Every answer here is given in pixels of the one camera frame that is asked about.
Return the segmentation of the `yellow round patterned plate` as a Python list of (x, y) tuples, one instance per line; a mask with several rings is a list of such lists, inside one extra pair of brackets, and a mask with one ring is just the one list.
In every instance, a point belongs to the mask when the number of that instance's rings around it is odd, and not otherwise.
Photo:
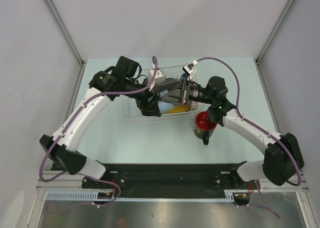
[(182, 113), (188, 112), (190, 110), (190, 106), (188, 105), (174, 105), (174, 107), (168, 111), (165, 111), (165, 114), (173, 114), (173, 113)]

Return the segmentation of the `light blue cup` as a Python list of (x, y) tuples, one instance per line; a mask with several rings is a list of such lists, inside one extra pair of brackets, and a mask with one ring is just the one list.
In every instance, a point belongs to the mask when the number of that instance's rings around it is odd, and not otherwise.
[[(168, 90), (164, 90), (164, 91), (160, 92), (159, 94), (160, 94), (160, 97), (162, 97), (168, 93), (169, 93)], [(168, 111), (168, 110), (172, 109), (173, 107), (174, 107), (173, 103), (168, 103), (168, 102), (158, 100), (158, 108), (159, 108), (159, 111), (161, 114), (164, 114), (165, 111)]]

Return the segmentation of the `dark green red-rimmed mug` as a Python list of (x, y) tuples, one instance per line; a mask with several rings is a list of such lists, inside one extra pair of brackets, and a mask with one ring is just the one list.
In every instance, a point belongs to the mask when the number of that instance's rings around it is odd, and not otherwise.
[(217, 122), (212, 122), (209, 119), (207, 111), (202, 111), (195, 117), (193, 133), (197, 138), (203, 141), (204, 145), (208, 145), (210, 137), (215, 131), (217, 125)]

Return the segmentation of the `black square floral plate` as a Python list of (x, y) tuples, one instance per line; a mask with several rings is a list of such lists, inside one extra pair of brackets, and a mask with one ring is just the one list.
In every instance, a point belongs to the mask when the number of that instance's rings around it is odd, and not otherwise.
[(160, 93), (165, 90), (172, 90), (176, 86), (180, 84), (180, 80), (176, 78), (166, 78), (163, 82), (155, 83), (155, 85), (152, 88), (153, 93)]

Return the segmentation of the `blue patterned bowl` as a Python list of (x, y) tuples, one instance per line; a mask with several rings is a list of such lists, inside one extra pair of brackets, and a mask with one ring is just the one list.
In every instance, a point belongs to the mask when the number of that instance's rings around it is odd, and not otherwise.
[(186, 74), (186, 73), (183, 73), (183, 74), (181, 75), (181, 77), (180, 77), (180, 80), (181, 80), (181, 81), (185, 81), (185, 80), (188, 80), (188, 78), (189, 78), (189, 75)]

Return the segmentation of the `brown white patterned bowl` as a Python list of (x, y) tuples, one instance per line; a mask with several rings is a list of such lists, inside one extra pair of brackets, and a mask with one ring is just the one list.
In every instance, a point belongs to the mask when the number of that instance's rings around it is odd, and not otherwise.
[(198, 102), (195, 101), (189, 101), (188, 106), (189, 106), (189, 111), (195, 111), (198, 108)]

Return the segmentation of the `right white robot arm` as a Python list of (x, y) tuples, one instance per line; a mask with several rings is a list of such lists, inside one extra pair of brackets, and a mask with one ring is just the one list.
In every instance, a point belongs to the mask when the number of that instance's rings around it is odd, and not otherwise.
[(305, 163), (297, 138), (291, 133), (271, 132), (246, 118), (238, 106), (227, 99), (227, 92), (225, 80), (218, 76), (211, 77), (204, 88), (190, 79), (182, 80), (184, 99), (209, 104), (207, 114), (211, 122), (234, 131), (264, 155), (263, 160), (238, 164), (236, 173), (230, 176), (231, 184), (243, 188), (251, 180), (268, 179), (281, 186), (296, 174), (299, 186)]

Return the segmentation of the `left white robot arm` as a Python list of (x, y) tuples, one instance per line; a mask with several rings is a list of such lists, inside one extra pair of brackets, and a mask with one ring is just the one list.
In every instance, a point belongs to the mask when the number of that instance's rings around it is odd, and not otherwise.
[(166, 92), (157, 91), (161, 74), (156, 56), (144, 82), (138, 81), (142, 74), (139, 62), (125, 56), (116, 65), (96, 72), (88, 83), (86, 92), (71, 115), (52, 135), (43, 135), (39, 142), (45, 151), (44, 159), (50, 159), (64, 168), (69, 175), (79, 174), (92, 179), (101, 188), (109, 185), (108, 168), (96, 159), (78, 151), (79, 145), (100, 113), (112, 105), (118, 97), (135, 100), (137, 107), (146, 115), (161, 115), (159, 100)]

